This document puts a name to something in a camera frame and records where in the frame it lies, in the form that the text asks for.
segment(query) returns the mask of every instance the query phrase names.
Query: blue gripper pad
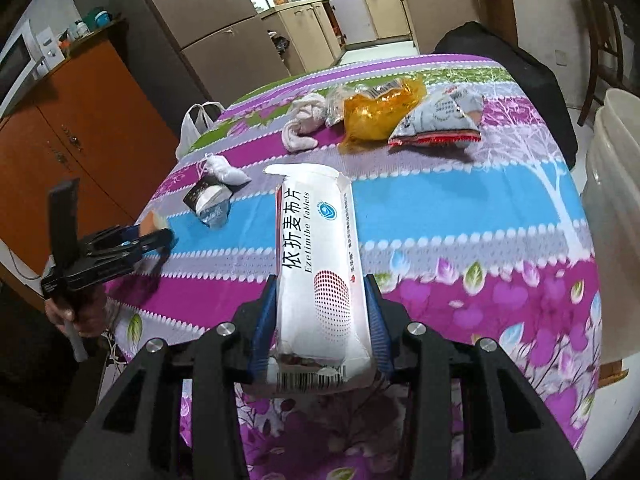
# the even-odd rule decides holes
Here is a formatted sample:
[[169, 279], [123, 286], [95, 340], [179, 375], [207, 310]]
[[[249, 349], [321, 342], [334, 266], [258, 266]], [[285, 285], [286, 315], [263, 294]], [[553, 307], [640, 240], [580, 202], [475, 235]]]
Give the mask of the blue gripper pad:
[[251, 361], [249, 371], [255, 378], [260, 378], [267, 369], [269, 362], [269, 349], [273, 332], [276, 329], [276, 280], [271, 282], [267, 291], [266, 301], [262, 306], [260, 319], [255, 328], [254, 337], [251, 341]]
[[394, 371], [394, 364], [391, 359], [391, 338], [382, 318], [380, 306], [367, 278], [364, 279], [364, 293], [367, 300], [367, 315], [369, 316], [369, 332], [371, 334], [373, 356], [377, 361], [380, 373], [389, 378]]

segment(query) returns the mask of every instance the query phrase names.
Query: floral tablecloth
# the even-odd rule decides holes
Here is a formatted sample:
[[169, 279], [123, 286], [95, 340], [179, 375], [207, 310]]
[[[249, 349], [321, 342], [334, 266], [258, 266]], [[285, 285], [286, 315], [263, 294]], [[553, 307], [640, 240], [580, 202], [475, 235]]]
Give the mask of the floral tablecloth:
[[[388, 150], [341, 155], [341, 126], [316, 149], [289, 154], [280, 140], [296, 97], [341, 82], [374, 84], [421, 74], [429, 91], [471, 86], [486, 99], [482, 141], [464, 153]], [[600, 295], [584, 211], [545, 122], [509, 73], [475, 56], [432, 55], [340, 66], [261, 88], [232, 105], [169, 174], [143, 215], [167, 216], [178, 242], [159, 283], [156, 257], [112, 282], [116, 339], [132, 357], [142, 342], [193, 339], [260, 295], [275, 269], [274, 161], [327, 164], [353, 179], [364, 271], [384, 295], [447, 338], [490, 336], [516, 361], [577, 446], [596, 388]], [[220, 153], [252, 181], [232, 199], [228, 224], [209, 229], [182, 199]], [[182, 436], [190, 442], [190, 384]], [[407, 390], [376, 384], [333, 396], [257, 400], [237, 387], [248, 468], [256, 480], [391, 479]], [[454, 407], [453, 474], [460, 474]]]

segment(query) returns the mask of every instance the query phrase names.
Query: kitchen cabinet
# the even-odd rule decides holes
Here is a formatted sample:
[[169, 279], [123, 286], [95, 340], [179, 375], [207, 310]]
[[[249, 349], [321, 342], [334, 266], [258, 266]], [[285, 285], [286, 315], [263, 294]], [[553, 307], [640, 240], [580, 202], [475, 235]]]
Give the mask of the kitchen cabinet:
[[296, 47], [305, 72], [321, 70], [334, 63], [334, 54], [311, 4], [283, 10], [279, 15], [287, 29], [287, 37]]
[[479, 21], [478, 0], [403, 0], [420, 54], [430, 54], [442, 37], [466, 22]]
[[287, 30], [287, 27], [285, 27], [280, 13], [276, 12], [275, 14], [270, 14], [261, 20], [267, 30], [274, 30], [278, 33], [278, 36], [282, 36], [289, 40], [289, 48], [284, 51], [284, 54], [282, 54], [282, 61], [284, 62], [284, 66], [287, 67], [287, 70], [289, 70], [289, 73], [291, 75], [300, 75], [305, 73], [306, 71], [305, 66], [302, 63], [302, 58], [296, 49], [296, 45], [290, 38], [289, 31]]
[[365, 1], [379, 40], [409, 35], [409, 23], [401, 0]]
[[330, 0], [345, 44], [376, 40], [376, 31], [364, 0]]
[[260, 86], [289, 76], [258, 17], [210, 34], [185, 48], [182, 54], [213, 100], [225, 106]]
[[104, 38], [30, 97], [65, 150], [135, 219], [174, 167], [177, 139]]
[[0, 238], [36, 272], [44, 268], [50, 253], [47, 193], [63, 180], [80, 178], [79, 235], [133, 222], [76, 162], [30, 102], [0, 123], [0, 164]]
[[329, 21], [329, 17], [326, 15], [326, 10], [324, 10], [324, 4], [316, 2], [312, 5], [314, 13], [316, 14], [316, 19], [320, 24], [320, 28], [322, 28], [322, 33], [324, 34], [327, 45], [329, 46], [329, 50], [334, 56], [334, 61], [340, 59], [342, 56], [342, 49], [340, 48], [338, 38], [335, 37], [334, 28]]
[[180, 48], [255, 16], [251, 0], [151, 0]]

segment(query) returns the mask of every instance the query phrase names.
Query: bottle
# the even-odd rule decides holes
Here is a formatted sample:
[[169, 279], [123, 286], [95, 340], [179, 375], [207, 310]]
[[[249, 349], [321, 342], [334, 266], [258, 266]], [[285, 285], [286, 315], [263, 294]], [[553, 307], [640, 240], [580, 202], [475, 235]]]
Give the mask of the bottle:
[[82, 20], [78, 20], [76, 22], [76, 31], [78, 32], [78, 37], [83, 38], [89, 34], [89, 27], [87, 27], [86, 23]]

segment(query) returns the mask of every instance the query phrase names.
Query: yellow plastic bag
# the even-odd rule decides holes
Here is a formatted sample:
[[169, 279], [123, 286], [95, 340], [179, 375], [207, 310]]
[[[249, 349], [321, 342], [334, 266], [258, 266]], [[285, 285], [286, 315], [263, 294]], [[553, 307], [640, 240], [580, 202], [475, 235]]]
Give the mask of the yellow plastic bag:
[[398, 123], [427, 95], [421, 77], [396, 78], [360, 90], [344, 101], [344, 131], [340, 146], [359, 141], [387, 140]]

